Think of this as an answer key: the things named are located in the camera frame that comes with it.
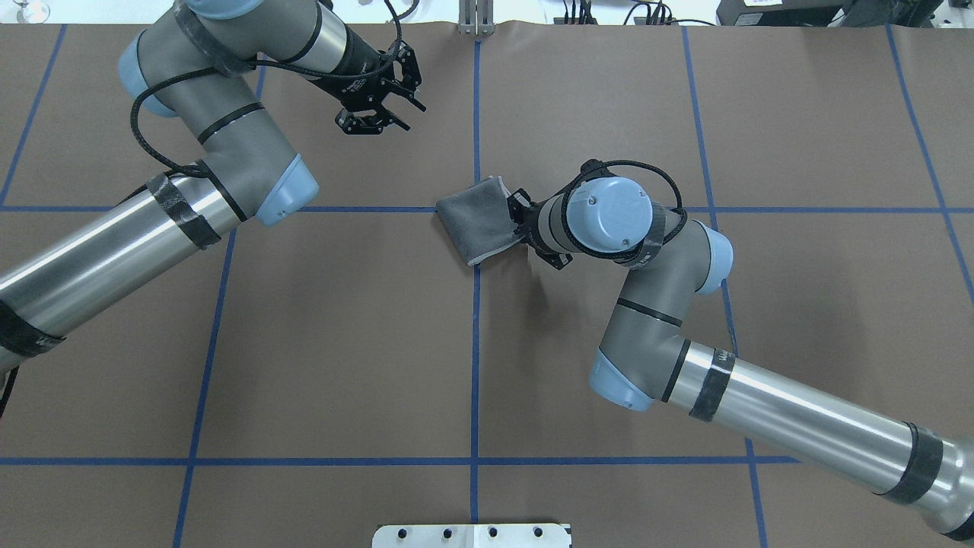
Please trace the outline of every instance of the blue cap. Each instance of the blue cap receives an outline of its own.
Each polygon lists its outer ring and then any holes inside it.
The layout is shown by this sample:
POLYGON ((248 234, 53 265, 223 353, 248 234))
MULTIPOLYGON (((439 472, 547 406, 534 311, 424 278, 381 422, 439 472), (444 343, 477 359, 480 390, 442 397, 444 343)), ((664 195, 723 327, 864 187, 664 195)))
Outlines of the blue cap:
POLYGON ((653 202, 638 182, 621 176, 593 179, 568 199, 568 226, 587 248, 611 254, 643 241, 653 223, 653 202))
MULTIPOLYGON (((125 91, 129 92, 131 98, 137 98, 139 94, 149 89, 149 85, 145 83, 145 76, 142 75, 142 67, 138 64, 138 41, 142 38, 142 32, 138 33, 138 36, 131 41, 131 44, 125 48, 122 56, 119 57, 119 79, 122 80, 122 85, 125 86, 125 91)), ((149 112, 164 118, 172 118, 176 115, 172 109, 162 104, 156 96, 150 96, 142 103, 142 106, 149 112)))
POLYGON ((318 182, 298 154, 284 170, 255 215, 264 226, 274 226, 318 196, 318 182))
POLYGON ((595 355, 595 365, 588 376, 588 385, 599 396, 633 411, 645 411, 653 403, 653 398, 636 388, 632 381, 612 365, 601 348, 595 355))
POLYGON ((703 232, 707 235, 707 243, 710 244, 710 271, 707 272, 707 279, 703 285, 696 290, 699 294, 711 294, 721 287, 721 282, 731 274, 733 267, 733 246, 727 236, 711 230, 707 225, 700 221, 697 224, 703 227, 703 232))
POLYGON ((231 20, 249 14, 264 0, 186 0, 186 5, 198 16, 211 20, 231 20))

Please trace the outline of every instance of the silver metal tube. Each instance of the silver metal tube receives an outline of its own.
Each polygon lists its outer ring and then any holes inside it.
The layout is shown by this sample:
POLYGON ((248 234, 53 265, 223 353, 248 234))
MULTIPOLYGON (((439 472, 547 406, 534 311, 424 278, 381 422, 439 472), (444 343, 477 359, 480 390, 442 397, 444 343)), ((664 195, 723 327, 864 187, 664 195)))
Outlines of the silver metal tube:
MULTIPOLYGON (((692 343, 669 403, 690 411, 707 390, 714 349, 692 343)), ((899 486, 916 456, 912 430, 800 382, 736 359, 713 422, 777 446, 874 493, 899 486)), ((938 532, 949 534, 974 513, 974 442, 943 441, 933 485, 910 503, 938 532)), ((974 539, 967 539, 974 545, 974 539)))
MULTIPOLYGON (((197 214, 222 235, 240 223, 208 179, 175 177, 197 214)), ((199 249, 148 191, 0 276, 0 301, 64 336, 199 249)), ((0 347, 0 372, 24 360, 0 347)))

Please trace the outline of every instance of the gray cloth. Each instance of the gray cloth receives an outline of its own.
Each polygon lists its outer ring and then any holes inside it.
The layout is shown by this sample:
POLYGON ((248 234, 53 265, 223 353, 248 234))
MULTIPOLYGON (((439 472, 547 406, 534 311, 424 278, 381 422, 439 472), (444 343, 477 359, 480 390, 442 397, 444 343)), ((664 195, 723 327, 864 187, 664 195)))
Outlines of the gray cloth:
POLYGON ((479 264, 520 241, 507 212, 510 192, 498 176, 436 202, 436 214, 467 266, 479 264))

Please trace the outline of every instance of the metal bracket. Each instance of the metal bracket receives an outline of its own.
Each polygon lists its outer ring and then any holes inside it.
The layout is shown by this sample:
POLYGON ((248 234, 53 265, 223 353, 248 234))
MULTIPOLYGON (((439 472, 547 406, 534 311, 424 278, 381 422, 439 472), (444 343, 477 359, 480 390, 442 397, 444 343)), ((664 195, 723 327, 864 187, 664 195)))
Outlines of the metal bracket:
POLYGON ((469 36, 494 34, 494 0, 460 0, 459 30, 469 36))
POLYGON ((372 548, 571 548, 568 524, 384 526, 372 548))

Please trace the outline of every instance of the white label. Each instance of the white label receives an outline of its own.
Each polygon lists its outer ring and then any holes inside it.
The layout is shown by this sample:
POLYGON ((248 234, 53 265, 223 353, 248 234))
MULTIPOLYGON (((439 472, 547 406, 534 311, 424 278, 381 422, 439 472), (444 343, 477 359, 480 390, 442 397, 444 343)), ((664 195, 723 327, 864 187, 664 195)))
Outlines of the white label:
POLYGON ((751 24, 758 24, 758 21, 761 20, 762 15, 764 14, 741 14, 737 16, 737 22, 734 25, 747 26, 751 24))

